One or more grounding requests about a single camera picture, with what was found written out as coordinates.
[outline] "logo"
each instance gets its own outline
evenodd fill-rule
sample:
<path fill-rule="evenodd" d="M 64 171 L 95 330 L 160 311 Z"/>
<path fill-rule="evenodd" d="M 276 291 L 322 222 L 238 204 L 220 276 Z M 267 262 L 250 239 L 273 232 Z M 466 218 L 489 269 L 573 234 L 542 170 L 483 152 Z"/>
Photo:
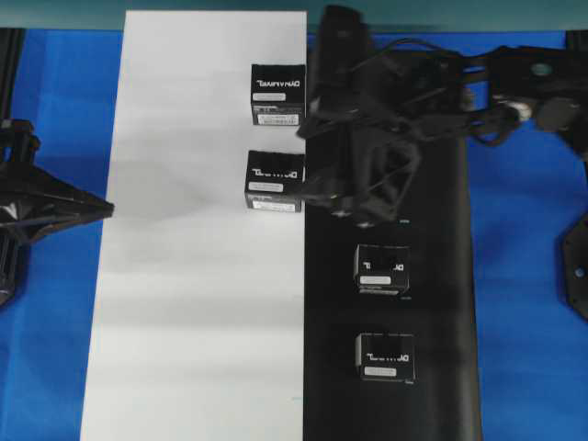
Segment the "logo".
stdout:
<path fill-rule="evenodd" d="M 300 80 L 293 81 L 264 81 L 256 80 L 260 87 L 300 87 Z"/>
<path fill-rule="evenodd" d="M 298 179 L 298 172 L 296 170 L 292 170 L 289 173 L 264 173 L 264 172 L 262 172 L 261 168 L 252 168 L 252 170 L 256 176 L 285 177 L 287 179 Z"/>

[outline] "blue table surface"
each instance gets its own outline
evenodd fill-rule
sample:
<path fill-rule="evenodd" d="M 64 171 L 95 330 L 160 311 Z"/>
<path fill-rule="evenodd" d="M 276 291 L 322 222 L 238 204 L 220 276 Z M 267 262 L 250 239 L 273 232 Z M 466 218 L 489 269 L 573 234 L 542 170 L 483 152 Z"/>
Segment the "blue table surface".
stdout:
<path fill-rule="evenodd" d="M 411 36 L 465 54 L 564 40 Z M 42 140 L 37 164 L 102 197 L 121 42 L 114 31 L 29 31 L 13 97 L 13 117 L 32 120 Z M 468 150 L 484 437 L 586 440 L 588 323 L 565 304 L 558 242 L 587 209 L 582 164 L 530 123 L 497 148 Z M 100 236 L 98 223 L 37 244 L 18 298 L 0 311 L 1 440 L 79 438 Z"/>

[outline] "white paper sheet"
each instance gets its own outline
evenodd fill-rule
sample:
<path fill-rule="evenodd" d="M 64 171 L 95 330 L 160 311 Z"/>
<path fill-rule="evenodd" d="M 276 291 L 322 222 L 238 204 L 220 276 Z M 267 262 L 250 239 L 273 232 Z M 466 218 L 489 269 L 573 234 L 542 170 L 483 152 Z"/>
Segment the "white paper sheet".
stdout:
<path fill-rule="evenodd" d="M 301 12 L 129 12 L 82 439 L 302 439 L 304 216 L 249 210 L 251 64 L 305 63 Z"/>

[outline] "cardboard box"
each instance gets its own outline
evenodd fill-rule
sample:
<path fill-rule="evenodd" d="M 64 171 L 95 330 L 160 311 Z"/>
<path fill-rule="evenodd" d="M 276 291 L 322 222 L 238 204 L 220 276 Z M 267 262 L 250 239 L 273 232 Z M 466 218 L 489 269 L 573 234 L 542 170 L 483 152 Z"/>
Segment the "cardboard box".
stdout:
<path fill-rule="evenodd" d="M 363 380 L 413 384 L 414 336 L 362 333 L 356 338 L 356 368 Z"/>
<path fill-rule="evenodd" d="M 305 115 L 306 67 L 251 66 L 251 111 L 260 126 L 299 126 Z"/>
<path fill-rule="evenodd" d="M 354 279 L 360 294 L 402 296 L 410 287 L 409 270 L 408 246 L 356 248 Z"/>
<path fill-rule="evenodd" d="M 303 154 L 250 151 L 245 178 L 247 207 L 300 212 L 297 190 L 303 179 Z"/>

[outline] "product label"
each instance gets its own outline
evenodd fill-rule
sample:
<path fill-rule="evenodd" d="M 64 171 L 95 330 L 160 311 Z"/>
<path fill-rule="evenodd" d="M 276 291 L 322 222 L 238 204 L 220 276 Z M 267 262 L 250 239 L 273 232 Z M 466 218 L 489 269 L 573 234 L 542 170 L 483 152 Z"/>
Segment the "product label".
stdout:
<path fill-rule="evenodd" d="M 286 101 L 286 94 L 280 93 L 255 93 L 254 101 Z"/>
<path fill-rule="evenodd" d="M 296 211 L 294 204 L 284 204 L 278 202 L 264 202 L 261 200 L 254 200 L 254 209 L 269 209 L 271 211 L 287 211 L 293 213 Z"/>
<path fill-rule="evenodd" d="M 298 126 L 298 115 L 257 115 L 261 126 Z"/>
<path fill-rule="evenodd" d="M 284 184 L 273 182 L 250 182 L 249 189 L 252 191 L 272 191 L 274 193 L 281 193 L 284 191 Z"/>
<path fill-rule="evenodd" d="M 397 370 L 394 367 L 372 367 L 366 366 L 364 374 L 376 377 L 396 377 Z"/>
<path fill-rule="evenodd" d="M 392 278 L 389 276 L 361 276 L 359 283 L 362 285 L 391 285 Z"/>

